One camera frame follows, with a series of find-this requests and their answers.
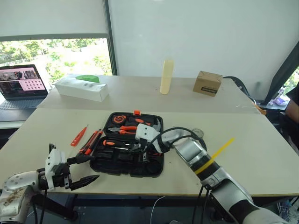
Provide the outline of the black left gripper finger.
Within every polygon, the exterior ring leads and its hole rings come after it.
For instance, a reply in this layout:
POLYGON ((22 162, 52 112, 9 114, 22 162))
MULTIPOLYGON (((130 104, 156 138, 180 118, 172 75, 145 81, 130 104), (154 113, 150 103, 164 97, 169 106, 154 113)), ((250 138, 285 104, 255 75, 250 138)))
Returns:
POLYGON ((84 163, 84 162, 87 162, 87 161, 93 161, 93 160, 94 160, 94 157, 91 156, 91 155, 79 154, 75 157, 68 158, 67 163, 69 165, 81 164, 81 163, 84 163))
POLYGON ((85 186, 89 185, 90 183, 92 183, 93 181, 95 181, 98 178, 99 178, 99 175, 90 175, 90 176, 83 177, 79 181, 72 182, 69 185, 69 189, 70 190, 76 190, 76 189, 85 187, 85 186))

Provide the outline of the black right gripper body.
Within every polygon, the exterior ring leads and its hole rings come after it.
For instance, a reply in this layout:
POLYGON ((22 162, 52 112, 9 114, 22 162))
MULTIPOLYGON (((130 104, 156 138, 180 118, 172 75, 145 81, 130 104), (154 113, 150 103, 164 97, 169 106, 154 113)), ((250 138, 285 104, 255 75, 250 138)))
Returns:
POLYGON ((141 152, 150 152, 150 151, 154 151, 154 146, 146 140, 146 139, 143 139, 143 138, 140 138, 139 139, 139 142, 140 142, 140 151, 141 152))

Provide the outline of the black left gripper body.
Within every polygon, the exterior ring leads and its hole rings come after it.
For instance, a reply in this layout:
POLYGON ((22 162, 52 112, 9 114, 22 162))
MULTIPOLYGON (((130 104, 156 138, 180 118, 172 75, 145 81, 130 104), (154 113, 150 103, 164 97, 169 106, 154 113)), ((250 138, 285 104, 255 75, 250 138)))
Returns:
POLYGON ((71 184, 70 165, 68 163, 61 163, 55 166, 52 180, 54 187, 65 187, 69 189, 71 184))

